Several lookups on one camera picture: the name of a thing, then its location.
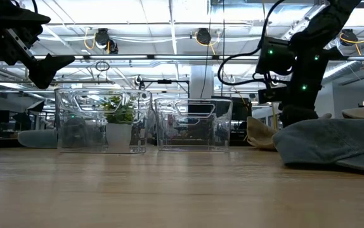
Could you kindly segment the green plant in white pot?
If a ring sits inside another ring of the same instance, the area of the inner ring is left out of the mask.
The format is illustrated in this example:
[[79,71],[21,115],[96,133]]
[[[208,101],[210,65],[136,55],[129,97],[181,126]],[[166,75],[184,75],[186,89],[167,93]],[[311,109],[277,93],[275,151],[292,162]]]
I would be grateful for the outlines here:
[[102,104],[106,140],[108,146],[115,151],[129,150],[132,138],[132,124],[134,122],[133,99],[123,98],[120,95],[108,97]]

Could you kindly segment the clear plastic storage bin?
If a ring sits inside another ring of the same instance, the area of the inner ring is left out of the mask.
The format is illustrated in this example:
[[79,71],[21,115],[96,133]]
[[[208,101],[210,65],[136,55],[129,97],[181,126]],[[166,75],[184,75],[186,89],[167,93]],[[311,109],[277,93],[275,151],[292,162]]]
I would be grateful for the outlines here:
[[159,98],[154,105],[160,151],[228,151],[231,100]]
[[[133,99],[134,122],[129,150],[115,151],[108,146],[107,123],[102,104],[120,95]],[[146,151],[148,116],[152,95],[134,89],[56,89],[55,122],[57,148],[63,153],[142,154]]]

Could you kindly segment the blue denim cap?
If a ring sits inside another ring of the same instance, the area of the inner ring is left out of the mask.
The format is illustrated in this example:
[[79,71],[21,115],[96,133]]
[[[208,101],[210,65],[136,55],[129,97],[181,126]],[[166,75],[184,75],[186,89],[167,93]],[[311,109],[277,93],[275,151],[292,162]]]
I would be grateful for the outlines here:
[[25,130],[18,134],[18,142],[28,148],[56,149],[57,132],[55,129]]
[[364,119],[315,119],[294,123],[273,137],[287,166],[337,166],[364,172]]

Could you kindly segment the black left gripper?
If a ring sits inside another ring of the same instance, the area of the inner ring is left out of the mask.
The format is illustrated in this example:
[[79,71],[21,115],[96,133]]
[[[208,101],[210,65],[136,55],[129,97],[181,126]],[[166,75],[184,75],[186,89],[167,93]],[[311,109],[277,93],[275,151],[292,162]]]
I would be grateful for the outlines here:
[[57,71],[75,61],[74,56],[51,56],[36,60],[30,48],[38,41],[39,27],[0,29],[0,61],[15,65],[20,61],[28,65],[29,79],[39,89],[47,89]]

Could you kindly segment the black aluminium rig frame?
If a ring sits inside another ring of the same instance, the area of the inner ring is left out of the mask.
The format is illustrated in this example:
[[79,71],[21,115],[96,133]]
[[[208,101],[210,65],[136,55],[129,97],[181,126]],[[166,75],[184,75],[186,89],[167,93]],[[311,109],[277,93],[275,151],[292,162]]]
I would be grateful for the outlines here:
[[[164,54],[137,54],[137,55],[75,55],[77,60],[225,60],[228,56],[206,55],[164,55]],[[364,56],[331,57],[332,61],[364,61]]]

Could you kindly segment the black background rig frame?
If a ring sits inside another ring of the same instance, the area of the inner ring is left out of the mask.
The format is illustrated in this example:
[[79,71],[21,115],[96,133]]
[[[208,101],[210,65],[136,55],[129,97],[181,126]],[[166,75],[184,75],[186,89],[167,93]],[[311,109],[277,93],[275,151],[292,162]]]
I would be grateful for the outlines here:
[[158,80],[144,80],[141,77],[141,83],[138,87],[139,90],[147,90],[152,84],[169,85],[176,84],[179,89],[176,94],[185,93],[187,97],[190,97],[190,81],[189,80],[171,80],[171,79],[158,79]]

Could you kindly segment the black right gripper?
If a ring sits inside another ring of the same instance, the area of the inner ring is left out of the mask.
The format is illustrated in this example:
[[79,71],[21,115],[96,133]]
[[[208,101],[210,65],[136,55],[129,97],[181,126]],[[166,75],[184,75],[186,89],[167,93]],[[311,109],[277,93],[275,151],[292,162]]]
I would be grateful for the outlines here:
[[325,71],[325,59],[322,55],[299,55],[289,84],[289,104],[280,115],[283,127],[288,127],[304,120],[317,119],[313,110]]

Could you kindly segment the black computer monitor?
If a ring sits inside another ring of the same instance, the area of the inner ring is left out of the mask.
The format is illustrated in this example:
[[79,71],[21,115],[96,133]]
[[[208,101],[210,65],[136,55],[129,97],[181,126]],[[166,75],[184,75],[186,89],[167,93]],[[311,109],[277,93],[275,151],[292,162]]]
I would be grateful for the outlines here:
[[230,146],[246,146],[247,117],[252,116],[252,104],[248,98],[232,98]]

